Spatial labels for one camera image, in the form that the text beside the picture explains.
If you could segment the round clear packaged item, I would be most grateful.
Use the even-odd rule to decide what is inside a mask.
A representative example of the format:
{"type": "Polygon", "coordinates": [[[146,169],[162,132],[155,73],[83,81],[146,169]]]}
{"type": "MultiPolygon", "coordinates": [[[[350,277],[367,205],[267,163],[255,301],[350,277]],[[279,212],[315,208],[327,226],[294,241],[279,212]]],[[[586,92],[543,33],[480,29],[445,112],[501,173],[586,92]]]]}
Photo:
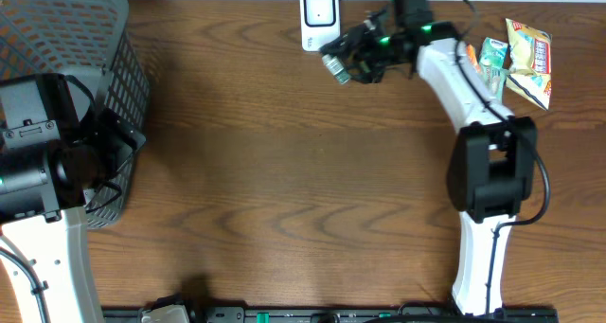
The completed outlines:
{"type": "Polygon", "coordinates": [[[349,82],[350,75],[337,57],[326,54],[322,57],[322,62],[340,84],[349,82]]]}

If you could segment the orange tissue pack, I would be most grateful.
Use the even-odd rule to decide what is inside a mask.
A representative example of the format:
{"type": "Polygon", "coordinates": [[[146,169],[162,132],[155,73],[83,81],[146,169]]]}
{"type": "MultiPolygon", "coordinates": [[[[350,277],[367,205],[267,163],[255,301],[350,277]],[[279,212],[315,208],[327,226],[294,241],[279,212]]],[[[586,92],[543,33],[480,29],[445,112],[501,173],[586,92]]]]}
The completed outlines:
{"type": "Polygon", "coordinates": [[[474,46],[467,45],[466,52],[467,52],[468,59],[469,59],[471,65],[473,66],[473,68],[475,69],[475,71],[478,74],[482,74],[482,67],[477,60],[477,53],[476,53],[476,49],[474,48],[474,46]]]}

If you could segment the teal tissue pack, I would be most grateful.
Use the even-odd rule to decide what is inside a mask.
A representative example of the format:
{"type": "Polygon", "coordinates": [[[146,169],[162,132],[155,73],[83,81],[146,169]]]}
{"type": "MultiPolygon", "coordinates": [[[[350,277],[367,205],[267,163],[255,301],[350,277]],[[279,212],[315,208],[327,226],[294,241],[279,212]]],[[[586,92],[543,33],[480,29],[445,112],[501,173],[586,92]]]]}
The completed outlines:
{"type": "Polygon", "coordinates": [[[508,52],[508,43],[487,37],[480,51],[478,62],[485,66],[502,68],[508,52]]]}

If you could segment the yellow snack bag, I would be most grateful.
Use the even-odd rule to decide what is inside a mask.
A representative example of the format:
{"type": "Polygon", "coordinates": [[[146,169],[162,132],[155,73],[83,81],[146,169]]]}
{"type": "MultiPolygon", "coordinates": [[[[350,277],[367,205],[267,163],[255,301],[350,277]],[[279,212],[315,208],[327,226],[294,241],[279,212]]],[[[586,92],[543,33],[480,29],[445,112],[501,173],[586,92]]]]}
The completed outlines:
{"type": "Polygon", "coordinates": [[[506,25],[511,60],[506,86],[547,111],[552,93],[552,37],[509,18],[506,25]]]}

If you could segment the teal snack packet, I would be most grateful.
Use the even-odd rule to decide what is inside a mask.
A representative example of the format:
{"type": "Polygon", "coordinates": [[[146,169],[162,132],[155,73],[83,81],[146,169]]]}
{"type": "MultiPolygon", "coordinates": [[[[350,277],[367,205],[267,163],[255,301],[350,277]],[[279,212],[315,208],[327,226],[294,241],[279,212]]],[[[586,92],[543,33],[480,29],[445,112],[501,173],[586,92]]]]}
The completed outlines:
{"type": "Polygon", "coordinates": [[[508,78],[506,69],[492,65],[481,64],[482,77],[491,93],[499,102],[503,101],[504,87],[508,78]]]}

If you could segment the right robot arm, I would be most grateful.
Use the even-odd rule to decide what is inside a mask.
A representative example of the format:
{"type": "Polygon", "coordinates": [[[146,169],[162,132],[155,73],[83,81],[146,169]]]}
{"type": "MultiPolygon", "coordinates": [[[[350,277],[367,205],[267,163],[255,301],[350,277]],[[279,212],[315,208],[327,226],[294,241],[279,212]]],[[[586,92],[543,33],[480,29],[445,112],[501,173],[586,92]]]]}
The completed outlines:
{"type": "Polygon", "coordinates": [[[517,216],[534,171],[544,168],[533,120],[516,117],[490,93],[449,22],[416,23],[389,34],[379,21],[367,20],[319,52],[341,83],[378,83],[388,68],[409,63],[435,93],[455,132],[446,184],[461,242],[451,297],[461,315],[500,314],[508,236],[521,225],[517,216]]]}

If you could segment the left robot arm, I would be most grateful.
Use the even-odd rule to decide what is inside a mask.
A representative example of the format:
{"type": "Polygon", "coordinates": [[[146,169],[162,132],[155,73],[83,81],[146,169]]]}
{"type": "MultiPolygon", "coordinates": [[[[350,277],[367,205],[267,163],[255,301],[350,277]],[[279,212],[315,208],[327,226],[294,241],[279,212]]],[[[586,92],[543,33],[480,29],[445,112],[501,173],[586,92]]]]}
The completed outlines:
{"type": "Polygon", "coordinates": [[[25,322],[102,322],[85,195],[108,187],[146,142],[76,77],[1,83],[1,263],[25,322]]]}

